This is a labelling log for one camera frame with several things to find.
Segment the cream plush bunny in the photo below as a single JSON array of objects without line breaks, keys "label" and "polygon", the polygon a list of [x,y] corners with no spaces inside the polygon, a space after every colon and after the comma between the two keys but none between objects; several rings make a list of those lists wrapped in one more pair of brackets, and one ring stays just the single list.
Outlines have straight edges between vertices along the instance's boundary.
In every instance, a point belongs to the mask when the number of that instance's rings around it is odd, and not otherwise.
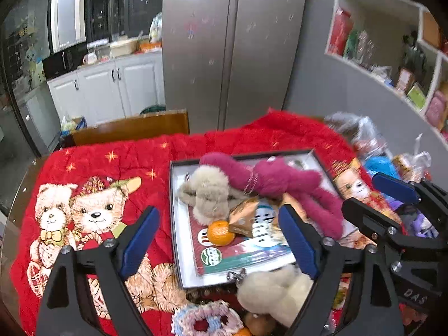
[{"label": "cream plush bunny", "polygon": [[273,272],[253,272],[238,286],[237,299],[244,309],[272,316],[290,327],[307,300],[313,279],[294,265]]}]

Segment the clear bag with snacks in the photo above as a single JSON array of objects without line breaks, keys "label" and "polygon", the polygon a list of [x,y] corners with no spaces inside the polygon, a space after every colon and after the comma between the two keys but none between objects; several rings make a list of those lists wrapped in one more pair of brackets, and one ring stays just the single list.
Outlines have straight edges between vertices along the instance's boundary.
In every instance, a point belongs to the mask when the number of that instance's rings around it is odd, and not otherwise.
[{"label": "clear bag with snacks", "polygon": [[422,180],[432,180],[431,155],[427,151],[420,150],[421,138],[422,134],[416,137],[413,153],[402,153],[392,159],[398,175],[405,182],[419,183]]}]

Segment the purple cloth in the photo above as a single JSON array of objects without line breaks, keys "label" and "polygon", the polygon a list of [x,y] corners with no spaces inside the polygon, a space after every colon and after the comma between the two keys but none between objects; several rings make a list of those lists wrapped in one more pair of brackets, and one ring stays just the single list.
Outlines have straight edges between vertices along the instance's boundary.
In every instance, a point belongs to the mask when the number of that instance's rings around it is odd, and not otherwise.
[{"label": "purple cloth", "polygon": [[403,203],[396,209],[396,213],[410,235],[423,238],[438,237],[438,231],[416,206]]}]

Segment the blue plastic bag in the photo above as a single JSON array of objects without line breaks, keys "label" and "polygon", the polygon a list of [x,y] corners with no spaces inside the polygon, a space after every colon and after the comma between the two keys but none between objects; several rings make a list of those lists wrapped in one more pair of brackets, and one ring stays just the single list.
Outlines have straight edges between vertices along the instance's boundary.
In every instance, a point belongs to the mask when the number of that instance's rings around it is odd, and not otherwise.
[{"label": "blue plastic bag", "polygon": [[392,178],[400,179],[392,161],[386,156],[371,156],[365,160],[364,167],[371,178],[376,173],[382,173]]}]

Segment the clear bag with food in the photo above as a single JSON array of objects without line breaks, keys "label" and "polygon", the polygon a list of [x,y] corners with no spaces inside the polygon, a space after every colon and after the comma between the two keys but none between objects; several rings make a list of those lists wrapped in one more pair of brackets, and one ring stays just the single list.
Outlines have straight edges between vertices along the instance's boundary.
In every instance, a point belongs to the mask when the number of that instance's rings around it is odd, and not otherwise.
[{"label": "clear bag with food", "polygon": [[368,116],[338,111],[325,116],[323,122],[342,135],[361,160],[386,155],[387,142]]}]

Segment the pink pouch on shelf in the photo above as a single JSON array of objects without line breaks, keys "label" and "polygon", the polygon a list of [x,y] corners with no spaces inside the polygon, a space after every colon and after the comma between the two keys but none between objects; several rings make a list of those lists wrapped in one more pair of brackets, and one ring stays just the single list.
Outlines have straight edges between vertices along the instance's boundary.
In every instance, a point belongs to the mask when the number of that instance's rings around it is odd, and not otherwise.
[{"label": "pink pouch on shelf", "polygon": [[429,124],[442,130],[447,118],[447,96],[440,90],[437,90],[428,106],[425,117]]}]

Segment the green card on shelf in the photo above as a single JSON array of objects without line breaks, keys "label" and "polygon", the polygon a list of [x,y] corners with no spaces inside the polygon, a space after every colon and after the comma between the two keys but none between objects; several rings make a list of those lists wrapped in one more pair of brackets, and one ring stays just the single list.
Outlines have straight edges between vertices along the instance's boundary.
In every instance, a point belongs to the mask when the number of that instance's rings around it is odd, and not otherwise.
[{"label": "green card on shelf", "polygon": [[419,83],[413,84],[412,88],[406,94],[406,98],[418,110],[422,110],[425,106],[426,96],[424,95],[424,92]]}]

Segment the printed booklet in tray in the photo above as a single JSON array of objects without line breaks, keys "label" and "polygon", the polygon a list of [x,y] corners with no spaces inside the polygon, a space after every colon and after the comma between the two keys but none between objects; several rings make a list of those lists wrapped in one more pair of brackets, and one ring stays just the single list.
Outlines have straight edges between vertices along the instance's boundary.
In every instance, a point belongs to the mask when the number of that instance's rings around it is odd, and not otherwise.
[{"label": "printed booklet in tray", "polygon": [[291,249],[278,226],[279,206],[260,198],[254,217],[254,237],[235,234],[227,246],[215,246],[207,238],[207,226],[197,223],[190,207],[189,220],[194,264],[199,276],[260,266],[273,270],[293,262]]}]

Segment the magenta plush bunny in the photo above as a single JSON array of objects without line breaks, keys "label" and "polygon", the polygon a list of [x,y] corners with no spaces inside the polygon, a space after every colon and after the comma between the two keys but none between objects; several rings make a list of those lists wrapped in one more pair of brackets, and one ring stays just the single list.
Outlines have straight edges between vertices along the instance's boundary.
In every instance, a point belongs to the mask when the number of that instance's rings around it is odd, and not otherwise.
[{"label": "magenta plush bunny", "polygon": [[342,237],[342,199],[322,187],[318,171],[295,168],[282,157],[260,160],[250,166],[225,153],[207,153],[200,158],[200,163],[217,167],[226,175],[231,187],[246,194],[270,199],[289,194],[325,237],[335,240]]}]

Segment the red teddy bear blanket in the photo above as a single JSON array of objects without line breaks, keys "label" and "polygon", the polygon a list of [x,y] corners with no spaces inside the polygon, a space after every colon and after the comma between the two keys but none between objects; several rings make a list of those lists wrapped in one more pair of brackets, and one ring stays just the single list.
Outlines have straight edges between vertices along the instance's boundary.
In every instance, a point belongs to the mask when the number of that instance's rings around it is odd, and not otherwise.
[{"label": "red teddy bear blanket", "polygon": [[[170,218],[170,164],[225,153],[253,166],[260,160],[282,157],[298,169],[331,175],[358,160],[347,142],[325,124],[274,111],[239,129],[199,135],[176,134],[153,139],[75,146],[46,160],[40,171],[20,231],[11,280],[19,296],[22,326],[36,333],[40,302],[63,246],[94,249],[108,238],[118,238],[148,206],[160,215],[160,226],[137,273],[125,281],[128,292],[150,335],[173,335],[172,316],[190,303],[178,283]],[[447,210],[421,210],[447,241]],[[365,249],[377,246],[343,217],[340,246]],[[380,245],[385,261],[385,247]],[[118,335],[96,275],[87,276],[97,318],[104,335]],[[241,314],[237,291],[223,299]],[[447,333],[447,289],[441,301],[418,328],[418,335]],[[235,335],[244,335],[249,326]]]}]

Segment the shallow black-rimmed tray box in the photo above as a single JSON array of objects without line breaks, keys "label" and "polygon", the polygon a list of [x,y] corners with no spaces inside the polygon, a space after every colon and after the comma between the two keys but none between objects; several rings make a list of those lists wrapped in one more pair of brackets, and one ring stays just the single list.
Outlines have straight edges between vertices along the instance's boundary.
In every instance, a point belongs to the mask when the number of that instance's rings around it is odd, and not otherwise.
[{"label": "shallow black-rimmed tray box", "polygon": [[172,227],[172,247],[175,257],[175,267],[178,283],[181,288],[208,288],[221,284],[228,284],[227,274],[245,269],[248,273],[263,270],[260,266],[241,268],[225,273],[199,276],[196,274],[194,264],[193,245],[191,240],[191,228],[189,220],[190,206],[181,202],[177,197],[178,188],[193,174],[199,166],[199,160],[189,159],[176,161],[170,164],[170,218]]}]

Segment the brown triangular snack packet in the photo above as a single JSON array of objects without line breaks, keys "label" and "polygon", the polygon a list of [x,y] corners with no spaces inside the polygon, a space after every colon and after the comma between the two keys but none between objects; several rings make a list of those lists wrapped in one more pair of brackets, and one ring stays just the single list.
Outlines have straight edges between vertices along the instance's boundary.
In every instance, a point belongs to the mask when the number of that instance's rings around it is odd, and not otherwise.
[{"label": "brown triangular snack packet", "polygon": [[231,210],[228,219],[228,229],[234,234],[253,238],[254,217],[259,203],[260,199],[258,197],[251,197]]}]

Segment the crocheted pastel scrunchie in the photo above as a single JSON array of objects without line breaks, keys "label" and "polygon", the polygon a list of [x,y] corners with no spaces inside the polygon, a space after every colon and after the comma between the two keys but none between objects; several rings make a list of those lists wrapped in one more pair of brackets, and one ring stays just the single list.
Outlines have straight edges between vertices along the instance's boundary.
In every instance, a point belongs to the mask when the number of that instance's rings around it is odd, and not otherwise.
[{"label": "crocheted pastel scrunchie", "polygon": [[171,326],[173,335],[235,335],[244,328],[244,323],[228,303],[218,300],[178,309]]}]

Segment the orange tangerine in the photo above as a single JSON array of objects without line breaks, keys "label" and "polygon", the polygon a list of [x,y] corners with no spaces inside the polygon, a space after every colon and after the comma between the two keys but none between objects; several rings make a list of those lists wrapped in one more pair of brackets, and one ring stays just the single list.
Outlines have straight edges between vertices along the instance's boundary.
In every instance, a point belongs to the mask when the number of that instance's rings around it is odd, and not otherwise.
[{"label": "orange tangerine", "polygon": [[207,238],[215,246],[227,246],[234,241],[235,234],[229,230],[227,221],[218,220],[207,227]]}]

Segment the beige plush bunny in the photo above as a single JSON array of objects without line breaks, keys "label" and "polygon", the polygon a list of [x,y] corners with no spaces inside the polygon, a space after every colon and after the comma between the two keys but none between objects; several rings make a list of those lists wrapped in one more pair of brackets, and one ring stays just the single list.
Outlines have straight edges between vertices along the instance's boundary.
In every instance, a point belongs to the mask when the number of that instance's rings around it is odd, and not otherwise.
[{"label": "beige plush bunny", "polygon": [[178,188],[177,196],[193,209],[195,221],[205,226],[227,221],[231,210],[249,198],[231,187],[224,172],[211,165],[200,165]]}]

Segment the red gift box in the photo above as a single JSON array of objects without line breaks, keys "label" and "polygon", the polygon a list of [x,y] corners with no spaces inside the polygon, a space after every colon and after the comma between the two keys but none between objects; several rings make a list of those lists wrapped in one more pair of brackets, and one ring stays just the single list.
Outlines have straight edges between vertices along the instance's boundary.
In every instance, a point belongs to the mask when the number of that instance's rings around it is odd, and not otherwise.
[{"label": "red gift box", "polygon": [[330,34],[329,53],[343,56],[346,42],[353,26],[354,22],[352,21],[351,14],[341,7],[338,7]]}]

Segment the glass sliding door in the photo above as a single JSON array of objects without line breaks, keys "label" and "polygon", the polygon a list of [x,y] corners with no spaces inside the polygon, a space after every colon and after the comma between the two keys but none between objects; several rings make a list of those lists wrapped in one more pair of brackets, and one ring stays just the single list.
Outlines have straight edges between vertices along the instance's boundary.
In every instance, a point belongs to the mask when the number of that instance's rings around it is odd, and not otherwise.
[{"label": "glass sliding door", "polygon": [[1,23],[1,211],[28,165],[57,146],[59,117],[43,71],[53,52],[52,0],[18,0]]}]

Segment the green trash bin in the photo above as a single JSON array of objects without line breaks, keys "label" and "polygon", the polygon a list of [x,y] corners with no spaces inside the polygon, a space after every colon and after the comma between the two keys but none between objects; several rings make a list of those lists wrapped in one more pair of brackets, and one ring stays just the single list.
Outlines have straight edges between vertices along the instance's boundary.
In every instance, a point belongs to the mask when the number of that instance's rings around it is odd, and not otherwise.
[{"label": "green trash bin", "polygon": [[153,105],[153,106],[148,106],[146,108],[144,108],[140,115],[146,115],[149,113],[155,113],[155,112],[161,112],[161,111],[165,111],[166,110],[166,106],[165,105]]}]

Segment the white kitchen cabinet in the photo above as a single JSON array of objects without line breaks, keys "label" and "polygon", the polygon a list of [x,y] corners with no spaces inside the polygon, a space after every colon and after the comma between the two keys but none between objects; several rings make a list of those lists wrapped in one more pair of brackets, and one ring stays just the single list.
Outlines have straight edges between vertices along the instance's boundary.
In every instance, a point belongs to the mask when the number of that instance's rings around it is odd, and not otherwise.
[{"label": "white kitchen cabinet", "polygon": [[99,62],[48,81],[60,119],[85,118],[95,126],[163,106],[162,50]]}]

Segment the stainless double-door refrigerator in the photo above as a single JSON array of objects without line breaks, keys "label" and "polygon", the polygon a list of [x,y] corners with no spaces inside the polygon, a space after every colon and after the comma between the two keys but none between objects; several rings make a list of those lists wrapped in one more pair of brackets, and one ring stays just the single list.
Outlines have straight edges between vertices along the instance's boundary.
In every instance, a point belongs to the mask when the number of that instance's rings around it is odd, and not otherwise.
[{"label": "stainless double-door refrigerator", "polygon": [[192,133],[240,127],[283,107],[305,0],[163,0],[168,109]]}]

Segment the black microwave oven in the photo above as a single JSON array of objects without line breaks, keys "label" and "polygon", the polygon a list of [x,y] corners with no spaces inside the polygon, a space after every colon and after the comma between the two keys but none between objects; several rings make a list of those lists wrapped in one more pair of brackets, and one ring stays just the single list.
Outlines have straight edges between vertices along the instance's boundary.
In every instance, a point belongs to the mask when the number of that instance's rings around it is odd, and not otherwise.
[{"label": "black microwave oven", "polygon": [[74,44],[53,53],[43,60],[43,72],[46,80],[51,80],[76,70],[83,64],[83,58],[87,53],[86,42]]}]

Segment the white mug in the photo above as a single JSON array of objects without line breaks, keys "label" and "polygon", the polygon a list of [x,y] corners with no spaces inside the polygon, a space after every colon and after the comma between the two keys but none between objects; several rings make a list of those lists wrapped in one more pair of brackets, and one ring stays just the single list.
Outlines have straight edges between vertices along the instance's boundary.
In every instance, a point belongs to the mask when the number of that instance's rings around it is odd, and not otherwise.
[{"label": "white mug", "polygon": [[95,64],[98,60],[98,57],[95,52],[91,52],[86,54],[83,57],[83,64]]}]

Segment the cream basin on counter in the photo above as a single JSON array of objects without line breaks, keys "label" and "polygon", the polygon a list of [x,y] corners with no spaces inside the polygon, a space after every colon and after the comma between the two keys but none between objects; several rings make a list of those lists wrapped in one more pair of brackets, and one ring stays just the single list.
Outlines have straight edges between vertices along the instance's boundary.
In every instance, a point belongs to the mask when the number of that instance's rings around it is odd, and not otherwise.
[{"label": "cream basin on counter", "polygon": [[123,55],[131,55],[136,51],[136,39],[123,39],[109,45],[109,56],[113,59]]}]

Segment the white wall shelf unit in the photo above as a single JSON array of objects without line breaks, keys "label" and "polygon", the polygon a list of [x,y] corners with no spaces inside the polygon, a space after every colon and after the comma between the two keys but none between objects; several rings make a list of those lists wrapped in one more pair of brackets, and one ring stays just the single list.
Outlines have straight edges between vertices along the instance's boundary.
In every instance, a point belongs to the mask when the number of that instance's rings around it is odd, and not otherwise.
[{"label": "white wall shelf unit", "polygon": [[[354,26],[343,56],[328,52],[338,7],[351,14]],[[335,0],[334,17],[326,46],[339,56],[389,87],[426,124],[425,113],[434,93],[447,96],[447,38],[429,9],[417,0]],[[426,96],[418,110],[406,94],[419,83]],[[447,139],[447,118],[442,130],[429,124],[442,140]]]}]

